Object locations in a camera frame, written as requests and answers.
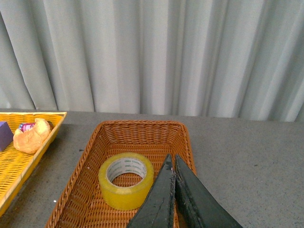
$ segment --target yellow plastic basket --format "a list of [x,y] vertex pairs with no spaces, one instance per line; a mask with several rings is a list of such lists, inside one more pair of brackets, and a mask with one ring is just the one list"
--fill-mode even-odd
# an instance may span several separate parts
[[16,150],[13,142],[4,151],[0,152],[0,216],[9,207],[50,143],[55,139],[66,115],[66,112],[0,113],[0,121],[8,122],[13,133],[21,123],[33,123],[35,118],[43,118],[52,122],[54,126],[51,134],[34,155]]

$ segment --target wicker basket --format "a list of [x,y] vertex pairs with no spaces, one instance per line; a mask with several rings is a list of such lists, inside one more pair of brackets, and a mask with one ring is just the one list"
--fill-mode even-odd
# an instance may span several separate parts
[[35,118],[44,118],[52,122],[54,129],[34,155],[20,152],[13,142],[0,152],[0,216],[9,207],[23,183],[33,172],[48,146],[55,139],[59,128],[67,115],[60,113],[0,113],[0,121],[8,122],[14,132],[21,123],[32,123]]
[[[170,153],[179,154],[195,171],[187,128],[173,121],[106,121],[94,130],[66,188],[47,224],[54,227],[124,228],[138,209],[116,210],[103,200],[98,171],[109,157],[123,153],[143,154],[153,164],[154,178]],[[138,175],[127,173],[113,183],[127,187],[136,184]],[[178,228],[175,210],[174,227]]]

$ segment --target brown wicker basket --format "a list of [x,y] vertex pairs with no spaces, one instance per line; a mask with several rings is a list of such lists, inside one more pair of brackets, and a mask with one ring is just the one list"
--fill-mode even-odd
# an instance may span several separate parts
[[[98,171],[109,157],[136,152],[153,164],[154,178],[170,153],[179,154],[196,173],[188,130],[174,121],[106,121],[94,130],[79,163],[62,192],[47,228],[125,228],[138,209],[116,210],[103,200]],[[113,183],[127,187],[140,181],[135,174],[118,176]],[[175,210],[174,227],[178,228]]]

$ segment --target yellow tape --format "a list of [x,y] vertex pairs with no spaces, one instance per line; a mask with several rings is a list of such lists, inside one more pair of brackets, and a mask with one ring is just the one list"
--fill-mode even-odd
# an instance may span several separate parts
[[[142,180],[130,187],[119,187],[112,181],[121,174],[135,173]],[[137,153],[121,153],[106,160],[100,167],[98,178],[105,202],[118,210],[140,207],[152,184],[154,170],[149,159]]]

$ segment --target tape cardboard core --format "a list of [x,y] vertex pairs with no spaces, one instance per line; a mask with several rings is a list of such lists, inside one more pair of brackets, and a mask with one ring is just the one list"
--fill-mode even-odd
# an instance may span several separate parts
[[107,169],[106,175],[110,182],[124,173],[134,173],[142,179],[147,175],[145,165],[136,158],[121,158],[114,161]]

